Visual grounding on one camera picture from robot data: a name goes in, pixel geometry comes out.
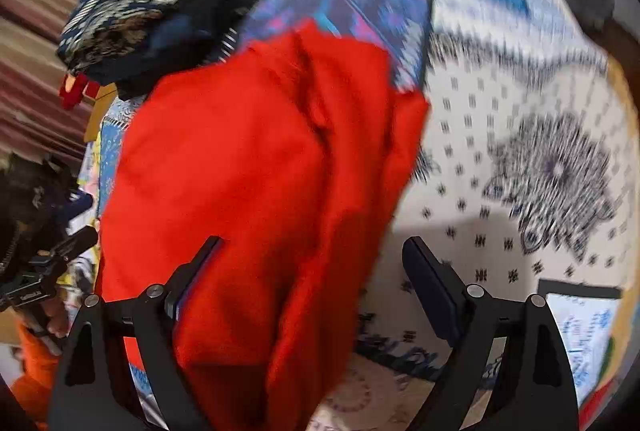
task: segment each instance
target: bedsheet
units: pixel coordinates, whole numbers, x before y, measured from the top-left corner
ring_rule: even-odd
[[[420,88],[433,105],[362,297],[353,361],[310,427],[404,430],[442,371],[450,350],[400,261],[402,243],[416,235],[494,297],[523,300],[548,281],[578,287],[552,309],[578,403],[587,405],[624,374],[624,354],[637,351],[626,348],[640,285],[640,150],[619,66],[583,35],[564,0],[260,0],[229,33],[229,47],[242,50],[306,17],[387,49],[392,85]],[[102,122],[89,171],[99,175],[98,217],[139,107],[143,99],[116,100]],[[593,303],[580,286],[617,295]],[[503,346],[497,339],[486,365],[487,390]],[[486,400],[479,392],[465,424]]]

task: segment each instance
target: pile of clothes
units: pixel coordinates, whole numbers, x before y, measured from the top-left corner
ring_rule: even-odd
[[[80,0],[58,56],[71,75],[114,82],[126,100],[163,76],[216,60],[224,36],[255,0]]]

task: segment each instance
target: screw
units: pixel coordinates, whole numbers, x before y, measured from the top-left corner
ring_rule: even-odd
[[[471,297],[479,298],[484,295],[484,288],[482,288],[480,285],[469,285],[468,287],[466,287],[466,293]]]
[[[538,308],[542,308],[544,305],[546,305],[545,298],[543,298],[542,296],[539,296],[538,294],[533,294],[531,296],[531,302],[534,304],[534,306],[537,306]]]
[[[149,297],[159,297],[162,295],[163,291],[164,288],[162,288],[162,285],[151,285],[146,289],[146,295]]]
[[[91,294],[89,297],[87,297],[87,299],[84,300],[84,306],[91,308],[92,306],[97,305],[98,301],[100,301],[100,297],[96,294]]]

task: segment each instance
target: orange sleeve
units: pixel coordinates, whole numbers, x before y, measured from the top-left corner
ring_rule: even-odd
[[[23,376],[18,378],[11,391],[18,403],[40,429],[46,429],[49,400],[58,367],[58,358],[21,323],[18,323],[20,345],[24,353]]]

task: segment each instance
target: striped curtain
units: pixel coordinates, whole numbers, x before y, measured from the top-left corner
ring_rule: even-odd
[[[58,36],[78,0],[0,0],[0,159],[55,154],[79,167],[90,101],[62,109]]]

